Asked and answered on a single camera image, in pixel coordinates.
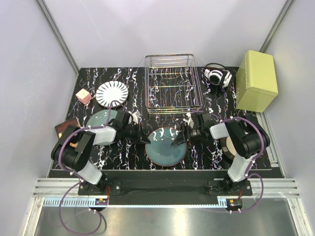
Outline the dark teal glazed plate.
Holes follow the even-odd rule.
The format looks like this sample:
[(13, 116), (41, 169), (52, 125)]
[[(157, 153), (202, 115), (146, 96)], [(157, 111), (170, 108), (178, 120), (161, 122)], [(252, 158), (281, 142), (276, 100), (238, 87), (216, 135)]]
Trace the dark teal glazed plate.
[(172, 145), (178, 134), (179, 131), (172, 127), (153, 131), (148, 136), (151, 143), (145, 145), (148, 158), (162, 167), (171, 167), (180, 163), (187, 153), (187, 144)]

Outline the light blue plate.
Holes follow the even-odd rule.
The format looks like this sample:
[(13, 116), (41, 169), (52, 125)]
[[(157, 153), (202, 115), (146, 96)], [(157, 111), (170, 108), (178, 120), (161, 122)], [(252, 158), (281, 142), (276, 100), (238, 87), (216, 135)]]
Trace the light blue plate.
[[(97, 112), (96, 114), (92, 115), (90, 119), (87, 122), (87, 127), (97, 127), (102, 126), (103, 124), (106, 124), (107, 117), (109, 116), (109, 120), (112, 120), (116, 117), (117, 111), (111, 110), (109, 114), (109, 110), (102, 110), (100, 112)], [(94, 138), (93, 145), (99, 145), (99, 146), (108, 146), (114, 143), (114, 139), (116, 136), (116, 130), (109, 125), (106, 126), (105, 131), (100, 130), (92, 130), (96, 135)]]

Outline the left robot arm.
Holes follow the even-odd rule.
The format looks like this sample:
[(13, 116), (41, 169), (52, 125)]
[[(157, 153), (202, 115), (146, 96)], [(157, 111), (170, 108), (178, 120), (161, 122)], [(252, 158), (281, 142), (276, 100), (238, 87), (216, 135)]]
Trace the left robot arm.
[(99, 126), (69, 125), (51, 152), (51, 159), (68, 172), (89, 183), (89, 189), (100, 195), (106, 190), (106, 176), (90, 161), (93, 146), (111, 145), (121, 139), (133, 144), (150, 144), (139, 125), (139, 112), (106, 110), (105, 123)]

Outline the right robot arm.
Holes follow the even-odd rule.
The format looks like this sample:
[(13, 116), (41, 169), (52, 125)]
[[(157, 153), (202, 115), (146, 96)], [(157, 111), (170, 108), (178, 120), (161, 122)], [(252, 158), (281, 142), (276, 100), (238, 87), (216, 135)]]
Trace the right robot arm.
[(256, 159), (270, 145), (270, 138), (251, 113), (241, 117), (229, 118), (216, 123), (210, 113), (196, 115), (197, 122), (191, 125), (191, 119), (184, 119), (181, 130), (172, 145), (188, 143), (194, 138), (219, 140), (229, 138), (236, 155), (223, 180), (224, 191), (234, 195), (241, 184), (249, 178), (249, 170)]

